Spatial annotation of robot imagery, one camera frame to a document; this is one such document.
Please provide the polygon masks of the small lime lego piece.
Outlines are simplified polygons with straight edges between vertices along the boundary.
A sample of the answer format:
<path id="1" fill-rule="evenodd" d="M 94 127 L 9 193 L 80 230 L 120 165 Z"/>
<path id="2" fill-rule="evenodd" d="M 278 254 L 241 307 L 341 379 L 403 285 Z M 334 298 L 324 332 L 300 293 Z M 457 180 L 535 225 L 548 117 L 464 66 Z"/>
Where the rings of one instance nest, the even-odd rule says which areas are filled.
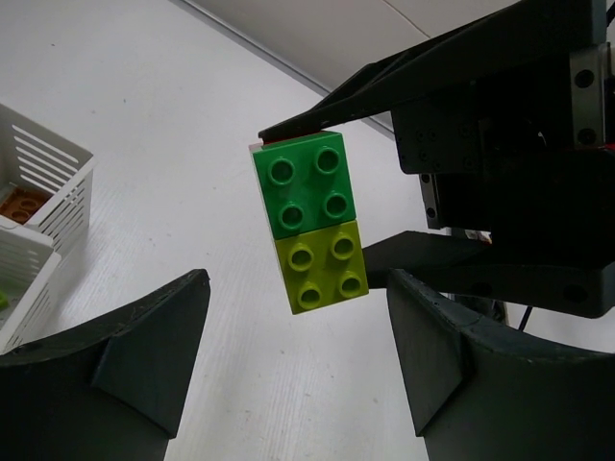
<path id="1" fill-rule="evenodd" d="M 4 291 L 0 291 L 0 310 L 4 310 L 10 306 L 8 295 Z"/>

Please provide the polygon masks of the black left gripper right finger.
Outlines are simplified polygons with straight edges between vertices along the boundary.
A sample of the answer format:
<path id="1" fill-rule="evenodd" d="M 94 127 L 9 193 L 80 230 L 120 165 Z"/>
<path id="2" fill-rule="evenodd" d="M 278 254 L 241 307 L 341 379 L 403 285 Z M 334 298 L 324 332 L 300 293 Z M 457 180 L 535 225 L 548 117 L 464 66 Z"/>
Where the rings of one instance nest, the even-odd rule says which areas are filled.
<path id="1" fill-rule="evenodd" d="M 497 323 L 402 270 L 387 303 L 431 460 L 610 460 L 614 357 Z"/>

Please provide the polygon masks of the red green lego stack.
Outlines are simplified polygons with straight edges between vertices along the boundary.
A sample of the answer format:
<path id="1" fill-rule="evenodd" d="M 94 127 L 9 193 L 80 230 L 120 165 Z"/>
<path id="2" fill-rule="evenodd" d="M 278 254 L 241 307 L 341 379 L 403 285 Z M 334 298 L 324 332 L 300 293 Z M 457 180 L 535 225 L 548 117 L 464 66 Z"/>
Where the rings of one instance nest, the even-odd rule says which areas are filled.
<path id="1" fill-rule="evenodd" d="M 342 134 L 257 143 L 249 152 L 292 313 L 367 295 Z"/>

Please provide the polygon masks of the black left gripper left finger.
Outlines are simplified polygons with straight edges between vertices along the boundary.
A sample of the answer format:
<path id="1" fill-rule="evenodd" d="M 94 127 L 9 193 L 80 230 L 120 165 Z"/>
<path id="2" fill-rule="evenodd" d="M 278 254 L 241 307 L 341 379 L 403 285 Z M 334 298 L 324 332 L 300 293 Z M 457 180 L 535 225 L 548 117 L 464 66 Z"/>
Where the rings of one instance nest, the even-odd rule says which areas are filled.
<path id="1" fill-rule="evenodd" d="M 179 431 L 209 299 L 209 274 L 194 269 L 2 354 L 2 459 L 163 459 Z"/>

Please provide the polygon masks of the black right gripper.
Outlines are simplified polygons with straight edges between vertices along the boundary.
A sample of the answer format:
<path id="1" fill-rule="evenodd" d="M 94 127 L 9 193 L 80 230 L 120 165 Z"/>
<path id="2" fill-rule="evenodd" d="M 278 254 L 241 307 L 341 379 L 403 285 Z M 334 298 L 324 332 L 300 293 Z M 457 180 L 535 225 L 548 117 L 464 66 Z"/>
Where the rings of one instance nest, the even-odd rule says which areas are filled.
<path id="1" fill-rule="evenodd" d="M 365 65 L 258 136 L 393 109 L 401 168 L 434 178 L 439 225 L 498 245 L 406 230 L 363 249 L 369 286 L 403 270 L 439 292 L 600 318 L 614 307 L 607 23 L 603 1 L 519 1 Z"/>

